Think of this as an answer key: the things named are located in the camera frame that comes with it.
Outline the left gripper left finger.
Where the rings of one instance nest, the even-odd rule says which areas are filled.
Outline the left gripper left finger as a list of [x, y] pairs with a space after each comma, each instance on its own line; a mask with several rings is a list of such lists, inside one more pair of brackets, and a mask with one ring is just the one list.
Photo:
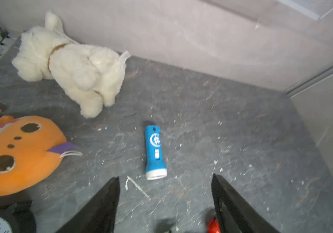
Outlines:
[[111, 178], [58, 233], [112, 233], [120, 198], [119, 177]]

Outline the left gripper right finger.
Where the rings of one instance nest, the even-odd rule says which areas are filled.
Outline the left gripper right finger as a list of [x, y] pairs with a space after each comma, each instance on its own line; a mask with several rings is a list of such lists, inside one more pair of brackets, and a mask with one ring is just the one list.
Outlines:
[[277, 233], [269, 222], [229, 184], [214, 174], [211, 181], [212, 196], [220, 233]]

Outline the blue flashlight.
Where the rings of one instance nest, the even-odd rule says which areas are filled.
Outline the blue flashlight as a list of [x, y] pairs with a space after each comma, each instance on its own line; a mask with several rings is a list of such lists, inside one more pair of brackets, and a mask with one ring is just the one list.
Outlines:
[[167, 176], [167, 168], [163, 161], [160, 127], [149, 125], [145, 128], [147, 150], [146, 179], [157, 180]]

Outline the red flashlight left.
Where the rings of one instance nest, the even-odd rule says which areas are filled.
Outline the red flashlight left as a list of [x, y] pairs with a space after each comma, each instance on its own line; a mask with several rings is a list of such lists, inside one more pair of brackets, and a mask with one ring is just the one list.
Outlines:
[[212, 218], [207, 224], [208, 233], [221, 233], [219, 221], [216, 217]]

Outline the black alarm clock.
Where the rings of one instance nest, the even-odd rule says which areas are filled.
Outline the black alarm clock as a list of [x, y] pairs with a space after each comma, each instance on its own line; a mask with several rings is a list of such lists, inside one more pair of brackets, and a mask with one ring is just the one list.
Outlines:
[[30, 210], [32, 201], [0, 207], [0, 233], [35, 233], [36, 220]]

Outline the orange plush toy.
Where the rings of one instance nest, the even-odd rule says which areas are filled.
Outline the orange plush toy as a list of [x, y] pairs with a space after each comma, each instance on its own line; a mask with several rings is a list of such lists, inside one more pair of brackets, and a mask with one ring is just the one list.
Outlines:
[[0, 117], [0, 196], [23, 191], [51, 175], [66, 156], [81, 156], [60, 128], [41, 116]]

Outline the white plush dog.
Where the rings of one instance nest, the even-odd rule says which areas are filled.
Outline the white plush dog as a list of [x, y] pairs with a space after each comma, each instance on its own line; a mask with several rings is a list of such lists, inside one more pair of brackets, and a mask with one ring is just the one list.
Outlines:
[[111, 107], [121, 90], [128, 51], [80, 44], [69, 38], [58, 15], [47, 11], [45, 25], [21, 35], [21, 45], [12, 65], [27, 82], [53, 79], [80, 106], [84, 118], [95, 118]]

